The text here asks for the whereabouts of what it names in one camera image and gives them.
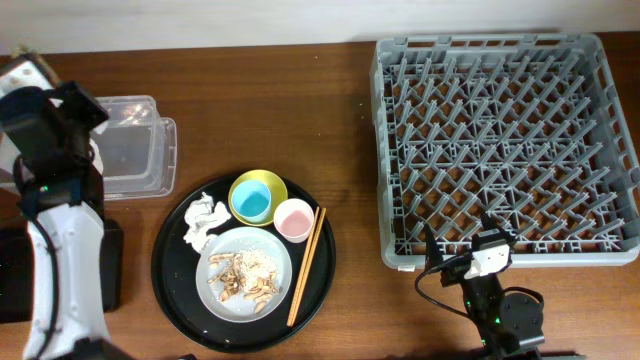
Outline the food scraps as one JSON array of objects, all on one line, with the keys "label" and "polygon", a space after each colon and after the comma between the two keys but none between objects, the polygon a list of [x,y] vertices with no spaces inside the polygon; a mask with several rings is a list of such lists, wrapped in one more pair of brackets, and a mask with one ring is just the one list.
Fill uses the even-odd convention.
[{"label": "food scraps", "polygon": [[209,285],[221,284],[215,292],[216,300],[225,303],[241,296],[253,304],[255,314],[260,314],[272,298],[280,292],[277,285],[279,274],[275,260],[262,250],[216,253],[208,258],[211,268],[216,270]]}]

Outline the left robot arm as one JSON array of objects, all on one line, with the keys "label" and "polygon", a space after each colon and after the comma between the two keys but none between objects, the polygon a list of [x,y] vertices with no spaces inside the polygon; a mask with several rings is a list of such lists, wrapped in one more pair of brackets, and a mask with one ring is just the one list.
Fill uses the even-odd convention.
[{"label": "left robot arm", "polygon": [[23,50],[1,70],[1,129],[18,150],[11,174],[34,255],[26,359],[125,359],[107,329],[100,250],[104,186],[91,133],[108,112]]}]

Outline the yellow bowl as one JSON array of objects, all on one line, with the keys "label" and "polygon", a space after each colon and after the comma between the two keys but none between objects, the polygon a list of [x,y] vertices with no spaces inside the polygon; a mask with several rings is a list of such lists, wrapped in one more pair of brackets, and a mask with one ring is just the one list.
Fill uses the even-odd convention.
[{"label": "yellow bowl", "polygon": [[[243,216],[239,210],[240,206],[237,201],[233,200],[233,193],[240,186],[241,183],[246,181],[259,181],[263,183],[271,194],[270,209],[266,212],[263,219],[257,222],[250,221],[247,217]],[[266,226],[273,222],[274,212],[278,205],[288,198],[288,190],[284,181],[275,173],[256,169],[250,170],[241,174],[231,185],[231,189],[228,194],[228,203],[231,213],[243,224],[252,226]]]}]

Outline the pink cup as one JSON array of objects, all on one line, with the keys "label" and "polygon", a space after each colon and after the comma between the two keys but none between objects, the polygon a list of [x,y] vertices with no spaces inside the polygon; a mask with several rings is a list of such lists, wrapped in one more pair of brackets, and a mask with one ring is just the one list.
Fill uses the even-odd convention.
[{"label": "pink cup", "polygon": [[287,199],[274,212],[276,230],[291,243],[306,241],[313,222],[314,211],[307,202],[301,199]]}]

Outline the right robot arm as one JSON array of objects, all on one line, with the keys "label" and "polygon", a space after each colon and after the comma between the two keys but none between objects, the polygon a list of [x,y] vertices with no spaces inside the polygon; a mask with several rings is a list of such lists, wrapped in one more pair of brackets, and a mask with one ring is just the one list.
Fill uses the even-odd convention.
[{"label": "right robot arm", "polygon": [[[504,288],[498,274],[512,264],[516,236],[498,225],[486,213],[482,231],[472,236],[471,248],[445,259],[434,232],[426,231],[425,269],[418,275],[416,292],[432,304],[470,320],[478,330],[483,347],[471,355],[476,359],[539,359],[545,342],[543,296],[524,287]],[[464,311],[445,305],[420,289],[420,281],[438,273],[441,285],[462,289]]]}]

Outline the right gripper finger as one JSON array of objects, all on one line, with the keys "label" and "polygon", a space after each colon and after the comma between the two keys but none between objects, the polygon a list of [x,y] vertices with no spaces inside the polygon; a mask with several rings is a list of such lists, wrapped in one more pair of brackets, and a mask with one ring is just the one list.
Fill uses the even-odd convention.
[{"label": "right gripper finger", "polygon": [[508,245],[515,245],[517,239],[512,232],[509,232],[502,228],[496,219],[490,216],[487,212],[481,215],[481,223],[484,231],[496,231],[502,239],[506,241]]},{"label": "right gripper finger", "polygon": [[424,271],[426,273],[432,273],[437,271],[439,266],[444,262],[443,255],[440,252],[436,238],[434,237],[433,230],[429,225],[425,226],[426,235],[426,258]]}]

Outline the blue cup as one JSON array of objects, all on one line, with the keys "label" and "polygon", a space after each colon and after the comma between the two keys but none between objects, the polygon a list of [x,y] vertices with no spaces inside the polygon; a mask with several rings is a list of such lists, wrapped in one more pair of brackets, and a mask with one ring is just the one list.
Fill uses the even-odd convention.
[{"label": "blue cup", "polygon": [[231,192],[233,209],[242,220],[250,224],[266,220],[271,210],[271,201],[270,189],[259,180],[243,181]]}]

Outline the white tissue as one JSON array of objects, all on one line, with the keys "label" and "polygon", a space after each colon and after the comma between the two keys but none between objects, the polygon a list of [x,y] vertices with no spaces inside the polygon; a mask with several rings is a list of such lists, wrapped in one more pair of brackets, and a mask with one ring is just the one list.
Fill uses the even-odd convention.
[{"label": "white tissue", "polygon": [[231,213],[222,201],[215,202],[210,195],[202,192],[201,198],[192,201],[185,211],[184,221],[188,225],[188,230],[183,239],[197,253],[201,253],[216,237],[215,234],[209,235],[208,232],[225,224],[231,217]]}]

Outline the grey plate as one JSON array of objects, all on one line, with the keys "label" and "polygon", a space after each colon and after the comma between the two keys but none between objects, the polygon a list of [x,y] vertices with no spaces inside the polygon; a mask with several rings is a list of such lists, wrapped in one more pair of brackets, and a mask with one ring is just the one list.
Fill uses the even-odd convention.
[{"label": "grey plate", "polygon": [[[209,278],[216,273],[209,265],[208,258],[216,253],[239,252],[243,250],[262,250],[275,260],[279,274],[276,294],[260,314],[255,314],[253,304],[241,296],[231,298],[225,303],[216,300],[215,292],[222,289],[221,284],[209,285]],[[292,263],[284,244],[272,233],[253,227],[239,227],[228,230],[211,240],[201,252],[195,275],[198,295],[206,308],[215,316],[232,323],[257,321],[273,312],[284,300],[292,281]]]}]

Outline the wooden chopstick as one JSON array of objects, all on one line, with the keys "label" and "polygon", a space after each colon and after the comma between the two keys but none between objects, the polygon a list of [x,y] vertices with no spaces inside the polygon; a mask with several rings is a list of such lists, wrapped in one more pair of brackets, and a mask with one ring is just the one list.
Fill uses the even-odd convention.
[{"label": "wooden chopstick", "polygon": [[307,268],[307,262],[309,260],[310,257],[310,252],[311,252],[311,247],[313,244],[313,238],[314,238],[314,233],[316,232],[317,229],[317,223],[319,221],[319,217],[320,217],[320,212],[321,212],[321,207],[317,207],[315,210],[315,214],[314,214],[314,219],[312,222],[312,228],[311,228],[311,232],[309,234],[309,237],[307,239],[306,242],[306,247],[305,247],[305,252],[302,258],[302,263],[300,266],[300,270],[298,273],[298,278],[297,278],[297,282],[296,282],[296,286],[295,286],[295,291],[293,294],[293,298],[292,298],[292,303],[290,306],[290,310],[289,310],[289,315],[287,318],[287,327],[292,327],[295,321],[295,316],[296,316],[296,309],[299,303],[299,298],[300,298],[300,293],[302,292],[301,288],[303,287],[303,278],[306,274],[306,268]]},{"label": "wooden chopstick", "polygon": [[304,290],[305,290],[305,286],[306,286],[307,279],[308,279],[308,276],[309,276],[309,272],[311,270],[311,266],[312,266],[312,263],[313,263],[313,258],[314,258],[315,251],[316,251],[316,248],[317,248],[317,243],[318,243],[318,240],[319,240],[319,236],[320,236],[320,234],[322,232],[322,226],[323,226],[325,217],[326,217],[326,209],[321,207],[320,217],[319,217],[319,221],[317,223],[318,226],[317,226],[316,232],[314,233],[314,235],[315,235],[314,238],[313,238],[314,241],[313,241],[313,244],[312,244],[312,247],[311,247],[310,257],[309,257],[309,260],[307,262],[307,268],[306,268],[307,271],[306,271],[306,274],[305,274],[305,276],[303,278],[303,287],[301,288],[302,292],[300,293],[301,296],[299,298],[299,303],[298,303],[298,306],[297,306],[297,309],[296,309],[295,321],[296,321],[297,314],[298,314],[299,307],[300,307],[300,303],[301,303],[301,300],[302,300],[302,297],[303,297],[303,294],[304,294]]}]

